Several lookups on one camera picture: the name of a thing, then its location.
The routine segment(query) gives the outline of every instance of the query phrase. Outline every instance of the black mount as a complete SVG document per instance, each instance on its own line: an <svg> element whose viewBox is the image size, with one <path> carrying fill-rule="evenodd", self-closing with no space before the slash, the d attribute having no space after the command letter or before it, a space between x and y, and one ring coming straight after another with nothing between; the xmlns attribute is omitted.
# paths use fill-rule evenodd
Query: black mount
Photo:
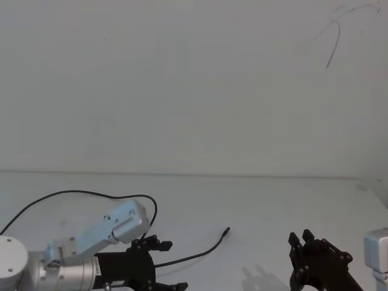
<svg viewBox="0 0 388 291"><path fill-rule="evenodd" d="M295 233L290 233L291 291L302 290L304 285L319 291L363 291L349 273L347 265L353 261L349 253L340 251L326 239L314 239L308 229L302 239L306 242L304 246Z"/></svg>
<svg viewBox="0 0 388 291"><path fill-rule="evenodd" d="M134 291L185 291L187 283L165 285L156 282L151 250L167 252L171 241L160 241L156 235L132 241L126 252L97 253L101 276L96 276L94 289L103 289L109 283L114 287L130 287Z"/></svg>

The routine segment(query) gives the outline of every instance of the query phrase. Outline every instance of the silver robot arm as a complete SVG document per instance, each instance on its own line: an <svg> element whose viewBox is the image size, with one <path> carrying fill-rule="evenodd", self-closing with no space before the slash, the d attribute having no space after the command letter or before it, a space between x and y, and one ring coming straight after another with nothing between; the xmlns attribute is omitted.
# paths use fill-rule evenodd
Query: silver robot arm
<svg viewBox="0 0 388 291"><path fill-rule="evenodd" d="M99 275L94 254L127 244L150 225L145 208L127 201L82 234L53 240L43 252L27 252L17 239L0 236L0 291L89 291Z"/></svg>

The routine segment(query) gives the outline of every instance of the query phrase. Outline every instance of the cylindrical motor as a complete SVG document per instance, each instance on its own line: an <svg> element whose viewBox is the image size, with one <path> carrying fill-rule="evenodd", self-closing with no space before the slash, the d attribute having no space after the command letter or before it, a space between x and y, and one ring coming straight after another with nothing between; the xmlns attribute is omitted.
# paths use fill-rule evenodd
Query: cylindrical motor
<svg viewBox="0 0 388 291"><path fill-rule="evenodd" d="M98 272L94 257L81 265L53 268L45 266L42 252L29 252L28 256L18 291L89 291L94 285Z"/></svg>
<svg viewBox="0 0 388 291"><path fill-rule="evenodd" d="M0 236L0 291L15 291L27 260L27 249L20 241Z"/></svg>

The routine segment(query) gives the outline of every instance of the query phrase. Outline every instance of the cable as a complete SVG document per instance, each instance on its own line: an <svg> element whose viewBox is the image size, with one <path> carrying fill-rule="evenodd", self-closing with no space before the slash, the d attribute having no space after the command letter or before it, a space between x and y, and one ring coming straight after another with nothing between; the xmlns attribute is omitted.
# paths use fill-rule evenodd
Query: cable
<svg viewBox="0 0 388 291"><path fill-rule="evenodd" d="M64 193L85 193L85 194L91 194L93 196L104 197L104 198L108 198L108 199L127 199L127 198L136 198L136 197L147 198L147 199L152 201L152 203L153 203L153 205L155 207L155 212L153 213L150 226L152 226L153 222L155 221L156 214L158 213L158 205L157 205L155 199L153 199L151 196L148 196L148 195L137 194L137 195L128 195L128 196L110 196L110 195L101 194L101 193L92 192L92 191L66 190L66 191L59 191L59 192L55 192L55 193L49 194L49 195L47 195L45 197L39 198L38 200L35 200L35 201L31 202L29 205L25 206L14 218L12 218L12 220L10 222L8 222L8 224L0 232L0 235L3 235L4 232L17 220L17 218L19 218L19 216L21 216L23 214L23 212L25 212L31 206L33 206L36 203L39 203L39 202L41 202L41 201L43 201L43 200L45 200L47 198L50 198L50 197L53 197L53 196L56 196L56 195L59 195L59 194L64 194Z"/></svg>
<svg viewBox="0 0 388 291"><path fill-rule="evenodd" d="M199 253L199 254L193 255L193 256L188 256L188 257L182 258L182 259L177 259L177 260L171 261L171 262L157 264L157 265L155 265L155 268L160 268L160 267L170 266L170 265L174 265L174 264L179 264L181 262L186 262L186 261L188 261L190 259L196 259L196 258L199 258L201 256L206 256L208 253L211 253L212 251L214 251L219 246L219 244L222 242L222 240L227 235L229 230L230 230L230 227L226 228L225 231L222 233L221 237L219 238L218 242L211 249L207 250L206 252Z"/></svg>

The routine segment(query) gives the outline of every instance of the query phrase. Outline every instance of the robotic arm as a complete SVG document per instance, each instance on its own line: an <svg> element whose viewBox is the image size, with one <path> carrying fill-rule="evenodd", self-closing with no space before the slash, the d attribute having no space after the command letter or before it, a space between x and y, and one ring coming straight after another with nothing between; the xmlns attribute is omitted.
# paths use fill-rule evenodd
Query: robotic arm
<svg viewBox="0 0 388 291"><path fill-rule="evenodd" d="M291 291L302 290L305 285L327 291L363 291L349 273L348 263L352 256L342 252L326 239L315 239L305 229L305 244L299 242L295 233L291 233L290 258L293 272L290 277ZM373 230L364 237L365 264L373 269L376 290L388 290L388 228Z"/></svg>
<svg viewBox="0 0 388 291"><path fill-rule="evenodd" d="M149 251L167 251L172 242L160 242L156 236L136 239L149 227L145 208L129 200L84 233L56 239L42 252L28 252L17 239L0 236L0 291L184 291L187 283L168 286L155 281ZM131 241L126 252L98 253Z"/></svg>

